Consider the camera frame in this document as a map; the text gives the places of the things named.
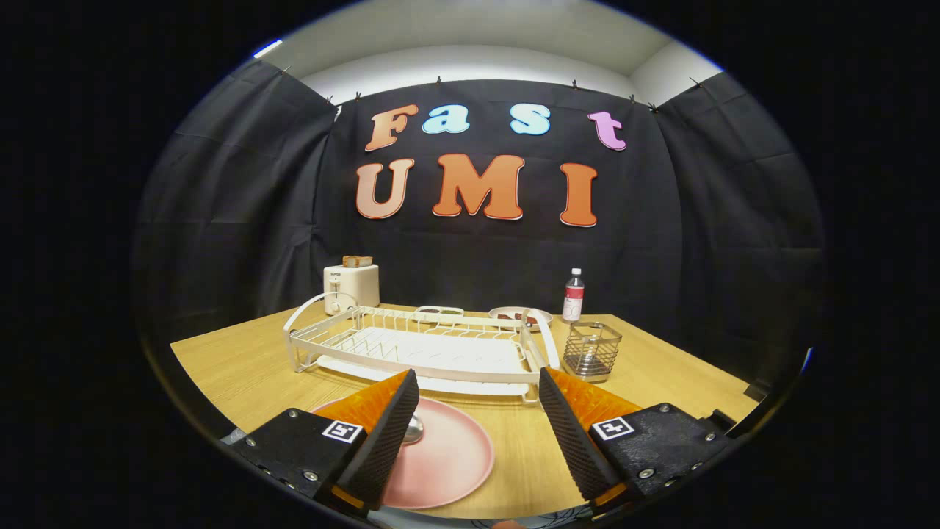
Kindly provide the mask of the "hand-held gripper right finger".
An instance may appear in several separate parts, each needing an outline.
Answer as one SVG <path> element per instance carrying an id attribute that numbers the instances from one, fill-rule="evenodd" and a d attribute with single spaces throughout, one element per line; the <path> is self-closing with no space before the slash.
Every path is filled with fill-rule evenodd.
<path id="1" fill-rule="evenodd" d="M 544 367 L 538 399 L 568 472 L 592 511 L 638 508 L 731 451 L 726 416 L 695 418 L 670 403 L 642 408 Z"/>

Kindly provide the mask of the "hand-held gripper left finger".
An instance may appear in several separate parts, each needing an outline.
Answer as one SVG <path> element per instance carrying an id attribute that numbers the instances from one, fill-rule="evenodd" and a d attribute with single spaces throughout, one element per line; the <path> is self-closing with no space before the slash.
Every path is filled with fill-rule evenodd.
<path id="1" fill-rule="evenodd" d="M 405 370 L 316 412 L 285 409 L 221 442 L 287 489 L 343 515 L 366 515 L 383 504 L 418 404 L 416 372 Z"/>

